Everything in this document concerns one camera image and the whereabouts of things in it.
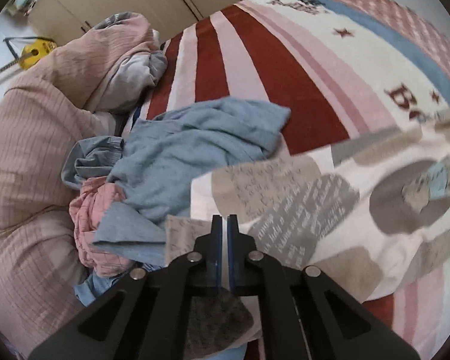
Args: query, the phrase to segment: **pink blanket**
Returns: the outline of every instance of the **pink blanket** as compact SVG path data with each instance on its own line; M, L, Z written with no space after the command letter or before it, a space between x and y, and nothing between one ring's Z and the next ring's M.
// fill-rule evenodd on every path
M0 103L0 331L25 356L82 309L73 286L86 270L60 171L77 140L104 134L95 108L81 108L136 47L156 49L132 14L54 50Z

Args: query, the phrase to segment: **metal screw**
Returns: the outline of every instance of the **metal screw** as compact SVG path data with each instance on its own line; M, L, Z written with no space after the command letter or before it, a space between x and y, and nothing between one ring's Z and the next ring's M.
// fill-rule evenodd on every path
M145 271L143 268L135 268L135 269L132 269L132 271L130 272L130 277L133 280L140 280L140 279L143 279L146 274L147 274L147 271Z
M198 253L197 251L193 251L187 255L187 259L191 263L197 263L198 261L200 261L202 259L202 255L200 253Z
M320 268L318 268L318 266L309 265L307 268L305 268L305 273L311 278L318 278L322 271L320 270Z
M253 250L248 254L248 258L252 261L260 261L263 258L263 253L259 250Z

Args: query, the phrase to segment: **grey fabric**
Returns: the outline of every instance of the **grey fabric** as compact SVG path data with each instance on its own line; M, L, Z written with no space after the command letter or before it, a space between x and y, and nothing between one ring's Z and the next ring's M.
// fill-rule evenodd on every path
M90 177L108 176L122 158L122 148L123 139L120 137L93 137L78 141L63 165L63 183L80 191L82 183Z
M168 214L189 216L191 181L219 167L266 159L289 114L269 102L224 98L137 121L108 176L127 198L106 211L93 244L163 265L164 221Z
M166 69L167 58L161 50L131 54L113 75L107 75L84 108L128 112L137 104L142 90L154 88Z
M97 24L95 30L123 25L123 21L137 15L123 12L111 15ZM87 100L83 109L124 113L132 110L145 88L153 88L167 69L167 58L159 50L159 34L149 30L147 41L130 50L118 60Z
M115 13L114 15L111 15L110 17L107 17L105 20L102 20L100 23L98 23L94 27L94 30L103 30L116 24L122 24L123 20L128 19L131 15L133 15L133 12Z
M224 288L216 297L193 297L183 359L201 359L225 350L252 325L250 311Z
M334 166L337 167L343 161L351 158L355 154L370 147L371 145L380 142L394 134L400 132L400 129L396 126L384 128L383 130L370 132L360 135L355 139L347 139L342 142L335 143L330 146L331 156L334 161Z

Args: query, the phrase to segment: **red star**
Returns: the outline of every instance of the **red star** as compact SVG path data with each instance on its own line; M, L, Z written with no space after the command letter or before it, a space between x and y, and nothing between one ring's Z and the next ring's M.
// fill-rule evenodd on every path
M435 91L433 91L430 95L432 96L432 100L434 102L436 102L437 104L440 102L440 95L435 93Z
M353 32L350 32L346 28L342 28L342 30L337 30L336 28L334 28L334 30L335 30L335 35L340 35L342 38L344 38L346 36L354 36Z

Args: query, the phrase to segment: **striped bedsheet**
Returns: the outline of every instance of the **striped bedsheet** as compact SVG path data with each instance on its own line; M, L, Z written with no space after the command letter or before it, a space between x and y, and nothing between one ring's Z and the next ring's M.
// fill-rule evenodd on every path
M234 96L291 109L284 155L405 127L450 105L450 42L390 0L245 0L164 44L168 69L132 112ZM366 307L430 359L450 334L450 260Z

